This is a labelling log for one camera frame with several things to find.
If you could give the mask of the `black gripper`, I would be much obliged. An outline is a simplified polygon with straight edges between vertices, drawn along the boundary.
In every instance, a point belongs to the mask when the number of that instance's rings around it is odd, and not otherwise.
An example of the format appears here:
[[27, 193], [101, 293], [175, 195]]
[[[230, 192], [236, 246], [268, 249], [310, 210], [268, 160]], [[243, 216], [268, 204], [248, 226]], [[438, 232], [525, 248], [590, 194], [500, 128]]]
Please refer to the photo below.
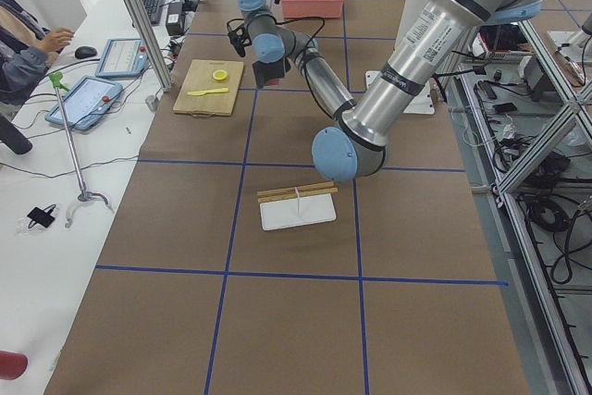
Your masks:
[[246, 48], [252, 45], [252, 40], [243, 19], [231, 19], [226, 24], [227, 36], [231, 46], [239, 56], [246, 55]]

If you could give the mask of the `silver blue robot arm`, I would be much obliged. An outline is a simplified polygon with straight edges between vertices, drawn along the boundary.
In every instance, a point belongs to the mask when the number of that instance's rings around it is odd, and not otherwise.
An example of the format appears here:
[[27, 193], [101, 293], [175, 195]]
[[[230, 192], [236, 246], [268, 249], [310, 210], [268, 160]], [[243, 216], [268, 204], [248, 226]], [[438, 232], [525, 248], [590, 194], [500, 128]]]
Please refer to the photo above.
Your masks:
[[321, 55], [314, 37], [279, 26], [266, 0], [237, 2], [243, 23], [229, 30], [232, 45], [240, 56], [245, 47], [253, 47], [259, 88], [283, 78], [291, 67], [301, 72], [319, 106], [335, 122], [314, 137], [314, 166], [324, 178], [344, 182], [373, 175], [384, 165], [392, 124], [463, 34], [484, 24], [531, 19], [543, 0], [428, 0], [359, 100]]

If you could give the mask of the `person hand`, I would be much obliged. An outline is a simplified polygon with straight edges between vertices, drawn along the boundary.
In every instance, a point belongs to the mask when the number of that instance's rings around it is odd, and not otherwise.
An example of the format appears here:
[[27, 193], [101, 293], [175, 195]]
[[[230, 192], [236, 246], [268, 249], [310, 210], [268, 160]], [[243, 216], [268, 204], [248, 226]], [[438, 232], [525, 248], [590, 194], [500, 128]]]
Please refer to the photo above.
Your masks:
[[71, 44], [74, 32], [67, 28], [58, 28], [47, 33], [35, 46], [45, 53], [59, 52]]

